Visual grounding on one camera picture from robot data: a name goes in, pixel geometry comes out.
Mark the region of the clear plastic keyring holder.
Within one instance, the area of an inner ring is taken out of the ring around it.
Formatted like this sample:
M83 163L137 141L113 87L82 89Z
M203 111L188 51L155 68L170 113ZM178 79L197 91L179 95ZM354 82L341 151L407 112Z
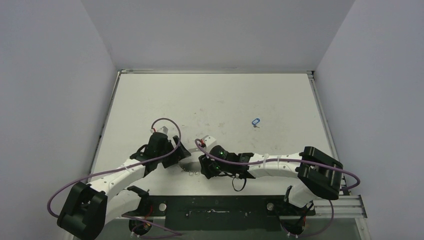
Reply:
M191 156L182 159L178 166L183 172L188 173L190 176L200 176L201 175L201 164L199 157L202 157L204 154L202 152L192 152Z

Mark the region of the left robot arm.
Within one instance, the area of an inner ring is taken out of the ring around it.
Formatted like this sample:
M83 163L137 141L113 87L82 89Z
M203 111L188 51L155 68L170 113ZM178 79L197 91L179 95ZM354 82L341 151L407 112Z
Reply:
M192 154L175 135L153 132L118 168L102 173L99 179L71 188L57 218L57 225L80 240L94 240L113 219L133 211L144 215L149 210L147 191L133 185L154 171L158 164L171 167Z

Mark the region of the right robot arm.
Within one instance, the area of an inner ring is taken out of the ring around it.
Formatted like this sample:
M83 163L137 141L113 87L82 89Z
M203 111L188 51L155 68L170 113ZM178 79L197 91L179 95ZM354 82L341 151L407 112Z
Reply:
M284 211L290 215L317 198L330 201L339 198L342 163L312 146L306 146L299 153L269 155L234 153L216 145L198 160L200 172L207 179L221 176L243 180L262 177L298 179L297 184L287 188L282 201Z

